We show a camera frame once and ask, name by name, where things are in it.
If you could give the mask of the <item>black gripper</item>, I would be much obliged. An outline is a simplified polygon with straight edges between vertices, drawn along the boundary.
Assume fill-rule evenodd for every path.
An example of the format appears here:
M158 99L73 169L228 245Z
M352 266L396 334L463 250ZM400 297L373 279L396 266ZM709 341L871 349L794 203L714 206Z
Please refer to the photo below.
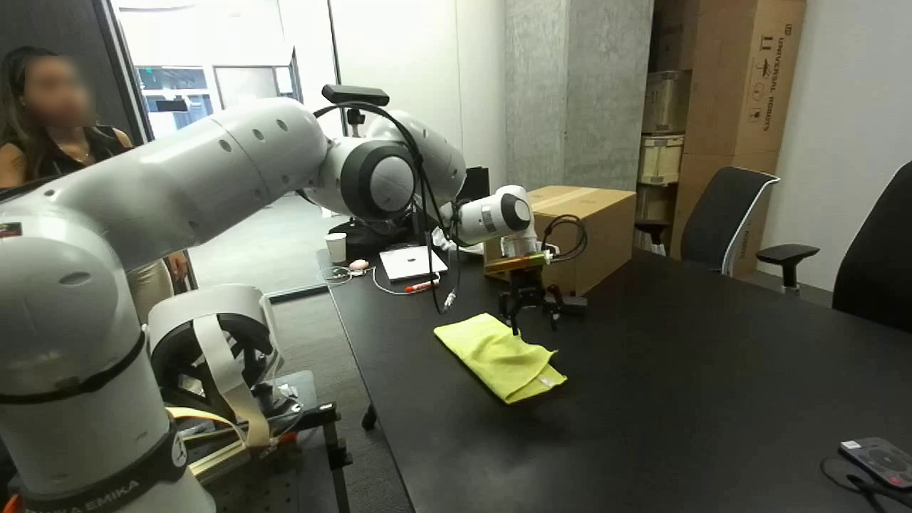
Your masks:
M543 279L543 262L519 262L509 272L509 289L499 293L499 312L509 316L516 337L526 334L526 307L540 307L551 326L563 319L563 292Z

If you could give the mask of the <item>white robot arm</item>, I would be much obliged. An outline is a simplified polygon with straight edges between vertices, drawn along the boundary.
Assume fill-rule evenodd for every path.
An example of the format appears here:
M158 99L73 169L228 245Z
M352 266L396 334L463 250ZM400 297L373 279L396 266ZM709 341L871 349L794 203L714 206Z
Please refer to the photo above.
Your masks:
M218 513L154 380L134 267L291 190L360 220L424 199L463 245L534 227L519 188L470 203L463 188L463 155L410 118L330 136L268 98L4 203L0 434L24 513Z

